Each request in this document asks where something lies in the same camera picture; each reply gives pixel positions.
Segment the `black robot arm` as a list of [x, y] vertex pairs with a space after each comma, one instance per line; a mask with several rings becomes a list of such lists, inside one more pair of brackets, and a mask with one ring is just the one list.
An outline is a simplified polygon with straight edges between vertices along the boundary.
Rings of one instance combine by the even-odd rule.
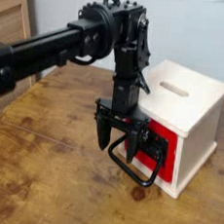
[[95, 119], [99, 147], [111, 149], [111, 129], [125, 132], [127, 161], [131, 162], [145, 137], [147, 123], [135, 118], [139, 92], [148, 93], [142, 75], [148, 66], [146, 9], [130, 1], [103, 0], [83, 7], [78, 20], [67, 27], [13, 45], [0, 44], [0, 95], [16, 83], [51, 66], [67, 61], [81, 65], [115, 55], [113, 98], [98, 100]]

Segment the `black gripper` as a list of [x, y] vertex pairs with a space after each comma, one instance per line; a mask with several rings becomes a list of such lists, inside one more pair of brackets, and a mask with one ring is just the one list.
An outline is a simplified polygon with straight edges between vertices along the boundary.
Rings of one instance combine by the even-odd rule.
[[143, 75], [138, 72], [131, 78], [116, 73], [113, 79], [113, 97], [99, 98], [96, 100], [96, 129], [98, 146], [101, 150], [110, 143], [111, 130], [128, 133], [128, 145], [126, 159], [128, 163], [138, 150], [138, 138], [147, 137], [148, 118], [138, 107], [139, 91], [143, 89], [146, 94], [150, 89]]

